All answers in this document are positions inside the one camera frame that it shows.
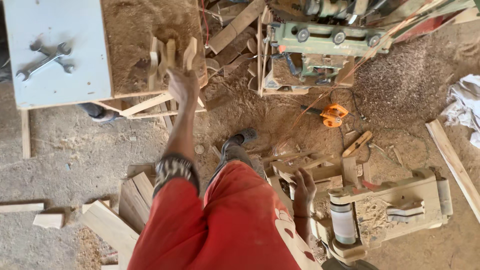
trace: open-end wrench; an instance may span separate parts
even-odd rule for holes
[[[34,44],[30,45],[30,49],[32,51],[39,51],[43,54],[45,54],[46,56],[50,56],[50,52],[45,49],[45,47],[43,47],[42,43],[40,41],[35,41]],[[62,67],[63,67],[63,70],[66,72],[66,73],[69,73],[69,74],[72,74],[72,70],[73,68],[75,67],[74,65],[72,64],[64,64],[60,61],[60,59],[55,59],[55,62],[59,63]]]
[[[53,60],[57,59],[60,56],[63,55],[70,55],[72,53],[72,49],[65,50],[64,47],[66,45],[66,42],[62,42],[57,46],[57,51],[52,53],[49,57],[45,58],[44,60],[40,61],[39,63],[35,64],[33,67],[29,69],[20,69],[17,72],[17,77],[21,74],[23,74],[24,79],[22,80],[23,82],[28,80],[30,78],[30,75],[32,75],[33,72],[37,71],[44,65],[52,62]]]

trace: white cloth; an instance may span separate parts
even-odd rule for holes
[[[442,112],[447,117],[445,125],[464,125],[476,131],[470,142],[480,148],[480,75],[467,75],[450,86],[448,99],[455,102]]]

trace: red wire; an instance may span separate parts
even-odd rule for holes
[[[202,0],[202,13],[204,15],[205,26],[207,27],[207,41],[205,42],[205,45],[208,46],[208,23],[207,23],[207,19],[205,19],[205,3],[204,3],[204,0]]]

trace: orange power tool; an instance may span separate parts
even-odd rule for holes
[[[306,110],[308,106],[300,105],[302,110]],[[327,127],[339,127],[342,124],[342,118],[348,114],[348,110],[340,106],[338,103],[332,103],[325,106],[324,110],[310,108],[307,112],[323,116],[324,125]]]

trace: hand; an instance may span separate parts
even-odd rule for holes
[[[295,182],[290,183],[295,189],[293,213],[298,217],[310,217],[310,205],[317,192],[313,178],[304,168],[299,168],[291,179]]]
[[[188,71],[184,74],[178,70],[167,69],[167,73],[170,76],[168,92],[179,103],[180,110],[195,110],[200,93],[195,71]]]

